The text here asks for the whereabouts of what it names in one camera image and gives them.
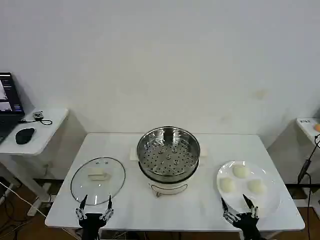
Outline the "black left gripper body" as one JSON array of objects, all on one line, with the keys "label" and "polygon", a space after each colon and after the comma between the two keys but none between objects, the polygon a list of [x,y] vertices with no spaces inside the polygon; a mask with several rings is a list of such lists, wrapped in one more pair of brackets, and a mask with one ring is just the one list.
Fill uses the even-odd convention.
[{"label": "black left gripper body", "polygon": [[86,213],[78,220],[82,228],[82,240],[99,240],[99,230],[103,227],[102,213]]}]

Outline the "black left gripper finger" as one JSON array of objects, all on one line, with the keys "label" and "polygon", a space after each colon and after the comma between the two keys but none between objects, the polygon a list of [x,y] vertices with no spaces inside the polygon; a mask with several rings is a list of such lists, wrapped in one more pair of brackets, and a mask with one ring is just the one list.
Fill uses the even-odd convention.
[{"label": "black left gripper finger", "polygon": [[107,209],[106,211],[102,214],[102,216],[100,217],[101,220],[103,221],[109,221],[110,218],[113,216],[114,214],[114,209],[112,208],[112,195],[109,195],[108,198],[108,204],[107,204]]},{"label": "black left gripper finger", "polygon": [[75,209],[75,213],[76,213],[76,216],[79,221],[87,219],[87,216],[84,213],[84,208],[86,205],[87,197],[88,197],[88,195],[86,194],[84,199],[80,202],[79,207]]}]

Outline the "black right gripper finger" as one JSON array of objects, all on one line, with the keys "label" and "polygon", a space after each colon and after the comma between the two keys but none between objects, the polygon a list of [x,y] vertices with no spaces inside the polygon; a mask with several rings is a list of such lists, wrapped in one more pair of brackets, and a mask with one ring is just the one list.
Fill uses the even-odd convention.
[{"label": "black right gripper finger", "polygon": [[223,209],[223,217],[229,222],[229,223],[235,223],[240,220],[240,218],[231,212],[229,212],[229,208],[224,201],[224,199],[221,197],[221,203],[222,203],[222,209]]},{"label": "black right gripper finger", "polygon": [[243,194],[242,196],[243,196],[243,198],[244,198],[244,200],[245,200],[248,208],[249,208],[250,211],[251,211],[251,217],[252,217],[252,218],[255,218],[255,219],[258,219],[258,218],[259,218],[259,217],[258,217],[258,210],[259,210],[259,208],[258,208],[257,206],[255,206],[255,205],[253,204],[253,202],[252,202],[245,194]]}]

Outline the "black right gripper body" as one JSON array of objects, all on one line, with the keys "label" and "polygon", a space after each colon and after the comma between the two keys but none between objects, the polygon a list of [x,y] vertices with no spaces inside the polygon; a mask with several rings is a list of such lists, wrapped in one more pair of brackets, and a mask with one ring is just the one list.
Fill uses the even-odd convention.
[{"label": "black right gripper body", "polygon": [[252,217],[252,213],[238,213],[237,221],[233,222],[233,226],[241,229],[245,240],[259,240],[260,232],[257,228],[259,218]]}]

